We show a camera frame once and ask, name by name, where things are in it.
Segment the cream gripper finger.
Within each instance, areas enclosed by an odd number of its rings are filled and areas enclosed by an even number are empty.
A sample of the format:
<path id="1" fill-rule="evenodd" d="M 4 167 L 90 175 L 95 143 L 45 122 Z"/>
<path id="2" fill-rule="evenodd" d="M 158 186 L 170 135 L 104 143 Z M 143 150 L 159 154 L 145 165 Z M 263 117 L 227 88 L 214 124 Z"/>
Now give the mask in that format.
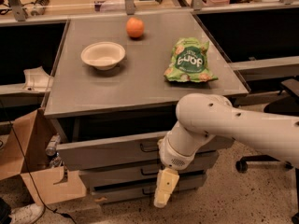
<path id="1" fill-rule="evenodd" d="M 157 208 L 164 208 L 166 207 L 170 197 L 171 197 L 170 193 L 161 190 L 156 190 L 154 194 L 153 204 Z"/>

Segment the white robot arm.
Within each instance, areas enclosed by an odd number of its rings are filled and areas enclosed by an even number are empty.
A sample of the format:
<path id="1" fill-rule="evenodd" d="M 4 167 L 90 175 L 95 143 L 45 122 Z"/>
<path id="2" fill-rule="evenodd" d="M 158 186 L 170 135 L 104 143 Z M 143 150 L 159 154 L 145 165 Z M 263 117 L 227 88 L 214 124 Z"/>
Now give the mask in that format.
<path id="1" fill-rule="evenodd" d="M 176 107 L 177 122 L 158 142 L 163 170 L 158 173 L 154 205 L 167 205 L 180 170 L 193 161 L 196 151 L 214 137 L 246 144 L 279 161 L 299 167 L 299 118 L 234 108 L 220 95 L 192 93 Z"/>

